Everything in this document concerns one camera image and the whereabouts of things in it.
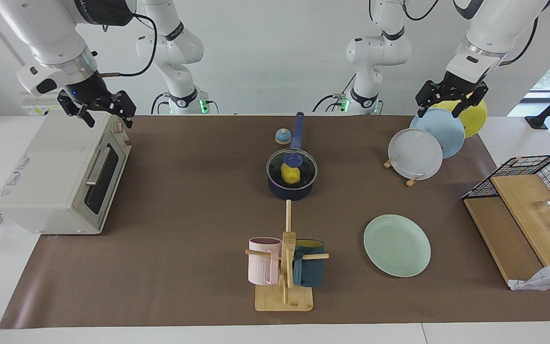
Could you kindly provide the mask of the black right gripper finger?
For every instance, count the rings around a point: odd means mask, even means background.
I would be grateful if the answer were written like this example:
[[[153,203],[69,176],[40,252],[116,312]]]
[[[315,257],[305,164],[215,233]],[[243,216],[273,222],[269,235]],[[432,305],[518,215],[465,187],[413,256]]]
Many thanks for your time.
[[[130,129],[133,126],[133,118],[136,114],[136,105],[125,91],[119,91],[114,95],[114,115],[123,120],[125,126]]]
[[[67,116],[75,116],[82,119],[89,127],[94,127],[95,120],[89,113],[88,104],[81,104],[81,106],[78,107],[68,95],[57,96],[57,101]]]

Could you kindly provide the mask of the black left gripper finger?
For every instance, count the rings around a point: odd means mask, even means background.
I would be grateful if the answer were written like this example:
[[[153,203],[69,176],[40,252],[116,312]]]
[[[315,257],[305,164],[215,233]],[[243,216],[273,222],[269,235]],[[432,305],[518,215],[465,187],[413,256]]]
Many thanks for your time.
[[[442,85],[435,83],[432,80],[427,80],[417,92],[415,96],[415,102],[418,106],[417,115],[419,118],[423,118],[426,111],[435,104],[442,102]]]
[[[458,98],[460,102],[452,110],[452,116],[457,118],[465,109],[478,106],[487,94],[487,91],[487,85],[478,85],[473,91],[457,92],[456,98]]]

